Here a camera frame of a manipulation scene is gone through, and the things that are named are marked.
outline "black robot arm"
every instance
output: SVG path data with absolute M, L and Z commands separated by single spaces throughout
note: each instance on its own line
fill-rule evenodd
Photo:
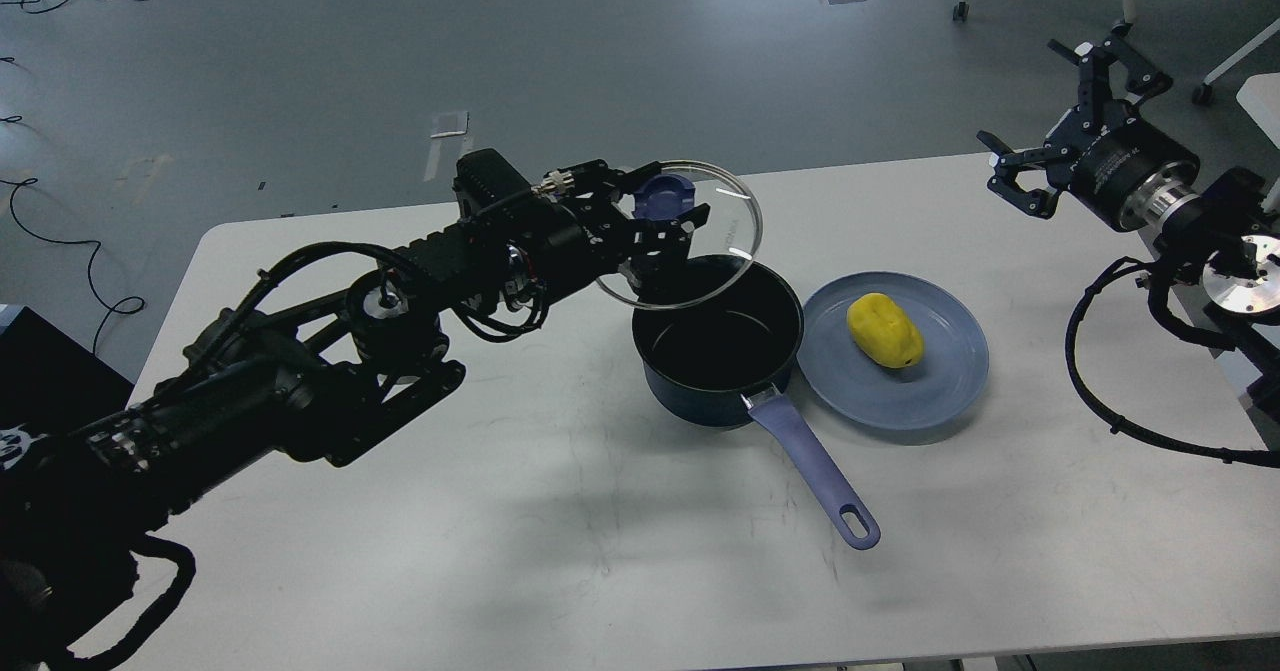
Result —
M 1245 169 L 1221 174 L 1203 192 L 1192 188 L 1199 159 L 1139 115 L 1139 106 L 1169 91 L 1172 81 L 1125 38 L 1101 46 L 1050 47 L 1078 69 L 1076 102 L 1047 133 L 1041 147 L 1015 151 L 988 132 L 978 140 L 992 151 L 987 188 L 1030 216 L 1048 219 L 1061 192 L 1076 197 L 1116 232 L 1152 225 L 1157 236 L 1151 263 L 1124 257 L 1088 287 L 1066 330 L 1066 364 L 1075 391 L 1114 433 L 1161 448 L 1258 466 L 1280 466 L 1280 452 L 1210 448 L 1171 439 L 1108 408 L 1084 384 L 1075 365 L 1076 332 L 1093 297 L 1124 277 L 1139 275 L 1151 316 L 1189 343 L 1240 348 L 1262 378 L 1249 388 L 1256 403 L 1280 420 L 1280 351 L 1254 324 L 1280 324 L 1280 239 L 1268 236 L 1275 216 L 1262 209 L 1263 179 Z M 1111 90 L 1114 65 L 1128 70 L 1126 96 Z M 1048 188 L 1024 190 L 1019 174 L 1044 173 Z M 1196 328 L 1169 306 L 1175 286 L 1202 284 L 1211 301 L 1206 316 L 1216 325 Z
M 637 295 L 660 287 L 709 216 L 707 205 L 658 219 L 618 207 L 660 173 L 590 161 L 531 184 L 498 152 L 476 151 L 458 161 L 457 223 L 394 250 L 316 243 L 260 271 L 183 350 L 183 374 L 131 408 L 35 439 L 0 473 L 0 665 L 109 668 L 128 658 L 195 572 L 189 552 L 147 534 L 273 449 L 344 466 L 457 389 L 465 368 L 445 360 L 442 312 L 508 342 L 599 275 L 622 271 Z M 339 254 L 376 269 L 347 289 L 260 310 L 284 279 Z M 527 315 L 502 321 L 499 306 Z M 326 361 L 347 337 L 358 360 Z M 177 585 L 115 649 L 73 659 L 67 645 L 131 598 L 133 553 L 178 562 Z

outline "blue plate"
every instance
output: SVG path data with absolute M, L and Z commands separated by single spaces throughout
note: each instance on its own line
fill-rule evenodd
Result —
M 845 314 L 863 295 L 879 292 L 906 311 L 924 337 L 924 357 L 884 369 L 854 343 Z M 836 279 L 804 305 L 800 369 L 832 408 L 876 429 L 914 432 L 950 421 L 987 385 L 987 337 L 951 293 L 891 271 Z

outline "white table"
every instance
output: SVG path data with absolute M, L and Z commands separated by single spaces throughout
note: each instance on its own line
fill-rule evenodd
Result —
M 447 320 L 470 374 L 442 405 L 347 469 L 273 455 L 174 519 L 163 535 L 189 544 L 200 572 L 131 667 L 705 668 L 1280 634 L 1280 473 L 1112 437 L 1069 387 L 1070 307 L 1139 239 L 1069 200 L 1052 222 L 1028 219 L 984 190 L 987 173 L 974 155 L 749 178 L 762 261 L 801 298 L 897 270 L 955 293 L 987 332 L 986 396 L 931 446 L 878 441 L 796 379 L 884 530 L 874 549 L 838 540 L 763 429 L 669 416 L 644 385 L 628 311 L 586 291 L 515 344 Z M 177 374 L 179 347 L 293 247 L 394 246 L 454 216 L 215 228 L 138 389 Z M 269 307 L 365 269 L 307 270 Z M 1133 419 L 1258 446 L 1211 357 L 1160 330 L 1130 284 L 1096 305 L 1082 366 Z
M 1280 74 L 1257 74 L 1235 93 L 1240 108 L 1253 117 L 1271 143 L 1280 146 Z

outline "saucepan handle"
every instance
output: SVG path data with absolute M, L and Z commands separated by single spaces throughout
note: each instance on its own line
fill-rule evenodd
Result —
M 813 435 L 813 429 L 796 411 L 791 398 L 771 384 L 760 393 L 744 396 L 742 402 L 746 403 L 751 419 L 768 429 L 782 444 L 782 449 L 800 470 L 800 475 L 809 484 L 809 490 L 818 498 L 818 503 L 845 542 L 856 549 L 867 549 L 879 543 L 879 525 L 876 519 L 863 499 L 854 493 L 854 488 L 849 485 L 836 462 L 831 460 L 827 448 L 823 448 L 818 437 Z M 854 533 L 846 513 L 852 513 L 861 522 L 865 535 Z

